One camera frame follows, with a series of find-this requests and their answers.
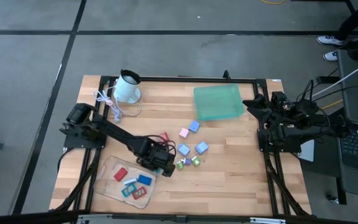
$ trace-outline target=pink cube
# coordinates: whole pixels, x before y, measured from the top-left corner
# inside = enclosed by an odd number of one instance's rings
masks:
[[[184,138],[187,138],[187,135],[189,135],[189,130],[187,130],[186,128],[182,128],[179,135]]]

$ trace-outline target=light blue cube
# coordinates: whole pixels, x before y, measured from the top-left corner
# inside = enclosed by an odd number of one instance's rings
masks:
[[[190,131],[193,131],[194,133],[196,133],[199,127],[200,127],[199,122],[197,122],[197,121],[191,121],[191,124],[190,124],[190,126],[189,126],[189,130],[190,130]]]
[[[198,145],[196,145],[196,150],[197,150],[198,154],[202,154],[208,150],[208,145],[203,141],[203,142],[199,143]]]
[[[181,143],[178,147],[178,151],[180,152],[180,154],[182,154],[183,156],[187,156],[187,154],[190,152],[190,148],[187,147],[185,144]]]

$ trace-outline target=gray floor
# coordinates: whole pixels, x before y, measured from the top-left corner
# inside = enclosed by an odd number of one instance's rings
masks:
[[[0,0],[0,29],[71,30],[79,5],[74,0]],[[343,2],[272,6],[257,0],[88,0],[80,30],[336,30],[349,14]],[[67,41],[67,35],[0,35],[0,141],[5,143],[0,215],[9,212]],[[145,76],[221,77],[227,69],[232,77],[281,79],[294,100],[309,79],[337,67],[322,58],[333,49],[317,44],[315,37],[77,36],[24,212],[48,210],[64,140],[58,129],[76,101],[83,75],[116,75],[127,68]],[[304,177],[315,215],[358,221],[358,195],[348,194],[347,206],[334,205],[324,198],[336,188],[333,178],[306,171]]]

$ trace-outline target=person's foot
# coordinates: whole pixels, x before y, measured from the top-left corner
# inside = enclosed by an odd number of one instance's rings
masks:
[[[328,53],[324,54],[323,58],[327,62],[336,62],[336,60],[338,59],[336,50],[334,50],[333,52],[328,52]]]
[[[319,44],[335,45],[338,47],[344,43],[343,40],[338,40],[335,36],[320,36],[316,40]]]

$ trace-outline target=white cable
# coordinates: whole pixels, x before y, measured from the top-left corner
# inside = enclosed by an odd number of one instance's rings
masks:
[[[107,96],[107,94],[104,90],[102,92],[94,91],[93,98],[99,102],[104,101],[106,103],[106,105],[110,106],[112,112],[114,113],[114,121],[116,123],[120,122],[120,120],[122,118],[122,114],[127,115],[127,116],[137,116],[142,111],[142,105],[139,102],[136,102],[139,105],[139,111],[136,114],[128,114],[127,112],[125,112],[118,106],[118,100],[116,99],[116,103],[114,104],[114,102],[110,99],[110,97]]]
[[[352,73],[350,73],[350,74],[346,75],[346,76],[345,76],[345,77],[343,77],[341,80],[339,80],[338,82],[336,82],[336,83],[334,83],[334,84],[330,85],[329,87],[327,87],[327,88],[325,88],[325,89],[321,90],[321,91],[320,91],[320,92],[318,92],[318,93],[313,94],[313,96],[311,96],[311,97],[317,96],[318,94],[320,94],[320,93],[322,93],[322,92],[324,92],[324,91],[326,91],[326,90],[328,90],[328,89],[332,88],[334,85],[337,85],[338,83],[341,83],[343,80],[345,80],[345,79],[349,78],[351,75],[355,74],[356,72],[358,72],[358,69],[354,70]]]

